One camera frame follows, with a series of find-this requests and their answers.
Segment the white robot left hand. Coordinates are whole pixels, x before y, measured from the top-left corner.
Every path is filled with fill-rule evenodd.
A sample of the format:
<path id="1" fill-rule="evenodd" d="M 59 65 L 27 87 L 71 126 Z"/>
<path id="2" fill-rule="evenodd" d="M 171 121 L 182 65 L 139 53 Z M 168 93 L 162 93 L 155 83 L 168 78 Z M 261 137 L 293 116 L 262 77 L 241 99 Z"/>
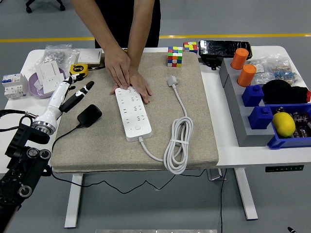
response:
<path id="1" fill-rule="evenodd" d="M 93 87 L 94 82 L 90 81 L 66 100 L 65 97 L 68 94 L 70 86 L 83 79 L 81 74 L 73 74 L 62 81 L 52 94 L 45 112 L 35 118 L 32 127 L 48 135 L 54 134 L 57 129 L 57 120 L 61 114 L 70 111 Z"/>

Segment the person's right hand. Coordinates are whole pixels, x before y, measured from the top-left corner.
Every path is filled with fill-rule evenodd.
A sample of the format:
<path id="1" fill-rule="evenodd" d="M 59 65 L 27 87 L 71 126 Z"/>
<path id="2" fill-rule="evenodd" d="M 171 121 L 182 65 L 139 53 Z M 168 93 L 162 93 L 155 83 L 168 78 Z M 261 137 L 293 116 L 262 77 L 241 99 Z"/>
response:
<path id="1" fill-rule="evenodd" d="M 105 67 L 110 72 L 115 83 L 127 90 L 130 85 L 130 58 L 119 46 L 104 49 Z"/>

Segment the person's left hand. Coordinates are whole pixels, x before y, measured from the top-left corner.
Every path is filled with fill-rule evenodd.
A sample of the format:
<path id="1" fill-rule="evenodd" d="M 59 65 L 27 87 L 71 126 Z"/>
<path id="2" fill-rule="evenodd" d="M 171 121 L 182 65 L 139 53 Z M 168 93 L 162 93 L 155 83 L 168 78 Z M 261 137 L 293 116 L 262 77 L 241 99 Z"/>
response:
<path id="1" fill-rule="evenodd" d="M 107 68 L 107 70 L 114 80 L 110 95 L 115 94 L 117 88 L 127 90 L 129 86 L 133 86 L 139 92 L 145 104 L 150 102 L 152 91 L 136 67 L 126 69 Z"/>

